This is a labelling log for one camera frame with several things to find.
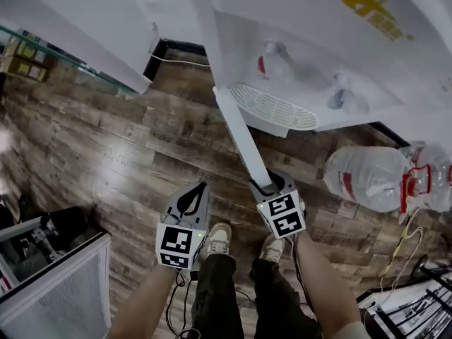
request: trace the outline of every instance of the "yellow cable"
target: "yellow cable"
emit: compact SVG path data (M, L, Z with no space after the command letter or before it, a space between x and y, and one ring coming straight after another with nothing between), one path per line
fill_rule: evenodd
M382 280L388 274L389 270L391 269L391 266L393 265L394 259L396 258L398 252L400 251L400 248L402 247L403 242L407 239L408 228L410 227L410 223L412 222L413 218L416 216L417 211L419 211L419 208L416 208L415 210L411 211L408 214L407 223L405 224L405 227L403 228L403 231L402 231L400 239L397 243L397 246L394 249L393 255L391 257L391 261L389 261L389 264L384 269L383 274L381 274Z
M402 277L403 272L405 271L405 269L407 268L408 264L410 263L411 259L414 257L414 255L416 254L417 250L419 249L419 246L421 245L422 242L422 237L424 235L424 229L422 227L417 227L416 230L414 230L411 234L409 234L408 236L405 236L405 239L410 239L411 237L413 237L416 232L419 232L420 237L419 237L419 241L416 245L415 250L411 253L411 256L409 257L409 259L405 262L405 265L402 267L402 270L400 270L399 274L397 275L397 278L393 281L393 284L391 285L391 292L389 293L389 296L387 298L385 298L385 300L379 305L380 309L388 300L389 298L392 296L392 294L394 293L394 291L397 288L398 282L400 280L400 278ZM380 279L380 289L381 289L381 293L383 293L383 279L384 276L381 276Z

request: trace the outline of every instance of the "wooden floor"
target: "wooden floor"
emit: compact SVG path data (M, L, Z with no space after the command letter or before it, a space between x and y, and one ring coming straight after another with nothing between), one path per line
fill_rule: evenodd
M205 61L170 51L168 59ZM245 172L228 135L212 91L209 69L163 63L144 95L118 93L112 85L60 63L47 83L8 77L2 105L3 125L13 135L2 155L9 182L7 204L17 213L17 198L30 191L45 210L78 205L94 208L112 235L110 297L112 313L155 265L154 237L167 198L185 184L212 183L211 222L234 227L231 253L237 258L235 282L254 295L248 273L267 234L255 209ZM402 227L382 215L342 201L321 181L326 158L342 145L393 145L370 126L323 133L291 131L286 139L252 131L268 167L291 174L307 204L307 226L319 247L356 295L379 285ZM415 258L429 253L445 258L440 233L452 232L438 215L415 219L424 240ZM416 239L404 244L391 283L411 254ZM283 275L300 290L286 248ZM408 266L407 278L415 260ZM196 285L191 286L189 303ZM182 327L185 290L179 290L173 324ZM252 338L256 313L237 295L246 334ZM173 338L161 320L159 338Z

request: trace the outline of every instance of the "black cable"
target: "black cable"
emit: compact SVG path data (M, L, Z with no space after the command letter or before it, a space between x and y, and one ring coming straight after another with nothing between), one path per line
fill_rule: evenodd
M184 326L182 326L182 331L185 330L185 325L186 325L186 298L189 296L190 285L191 285L191 280L189 281L189 284L187 285L186 293L185 293L185 299L184 299Z
M238 290L238 289L236 289L235 291L239 292L239 293L242 294L242 295L245 295L245 296L249 299L250 302L252 302L253 304L255 304L255 301L254 301L252 298L250 298L250 296L249 296L247 293L242 292L242 291L240 291L240 290Z
M376 304L376 302L372 302L372 304L370 304L367 308L362 308L361 310L367 310L367 309L370 309L370 308L374 307L375 304Z
M295 239L293 242L291 242L288 238L285 238L285 239L287 242L289 242L292 245L292 259L293 259L294 265L295 265L295 273L297 276L297 280L298 280L299 284L302 286L304 297L306 298L306 302L307 302L308 306L311 308L312 311L314 311L314 309L312 308L312 304L311 304L311 300L309 298L308 292L307 292L306 288L304 287L301 270L299 269L299 266L298 266L298 255L297 255L297 249L295 247Z
M179 289L179 287L185 286L185 278L184 276L182 276L181 271L180 270L176 270L177 271L177 276L176 276L176 286L174 287L172 294L171 294L171 298L169 299L169 304L167 306L167 310L165 312L165 320L167 322L168 328L171 330L171 332L179 337L179 334L175 331L175 329L172 326L171 323L171 306L172 306L172 300L174 298L174 295L176 294L177 289ZM177 282L177 278L180 276L180 278L182 279L181 282Z

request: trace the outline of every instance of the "beige shoe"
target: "beige shoe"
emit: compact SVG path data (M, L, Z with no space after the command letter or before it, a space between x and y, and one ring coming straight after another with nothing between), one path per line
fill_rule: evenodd
M229 254L229 244L231 242L232 228L226 222L219 222L210 229L207 238L207 256L212 254Z
M277 239L274 234L269 234L262 244L261 255L263 260L277 263L284 252L284 239Z

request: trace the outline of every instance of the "yellow logo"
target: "yellow logo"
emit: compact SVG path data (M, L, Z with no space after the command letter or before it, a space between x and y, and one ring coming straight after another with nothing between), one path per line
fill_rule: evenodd
M380 30L389 40L395 41L404 36L397 26L397 20L383 4L386 0L342 0L358 16L366 18L375 28Z

